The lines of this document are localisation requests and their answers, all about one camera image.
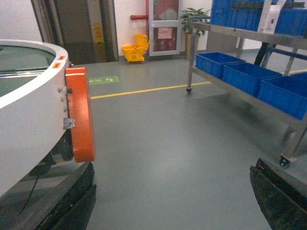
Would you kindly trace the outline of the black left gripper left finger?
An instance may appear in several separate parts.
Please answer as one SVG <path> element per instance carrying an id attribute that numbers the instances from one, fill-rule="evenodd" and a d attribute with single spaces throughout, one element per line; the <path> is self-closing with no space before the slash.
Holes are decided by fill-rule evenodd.
<path id="1" fill-rule="evenodd" d="M 0 198 L 2 230 L 84 230 L 96 201 L 94 166 L 26 175 Z"/>

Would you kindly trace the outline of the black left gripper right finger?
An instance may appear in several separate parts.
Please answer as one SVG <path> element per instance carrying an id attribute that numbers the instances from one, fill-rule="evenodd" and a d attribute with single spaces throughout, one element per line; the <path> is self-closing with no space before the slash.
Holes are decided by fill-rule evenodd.
<path id="1" fill-rule="evenodd" d="M 250 168 L 252 189 L 272 230 L 307 228 L 307 185 L 267 160 Z"/>

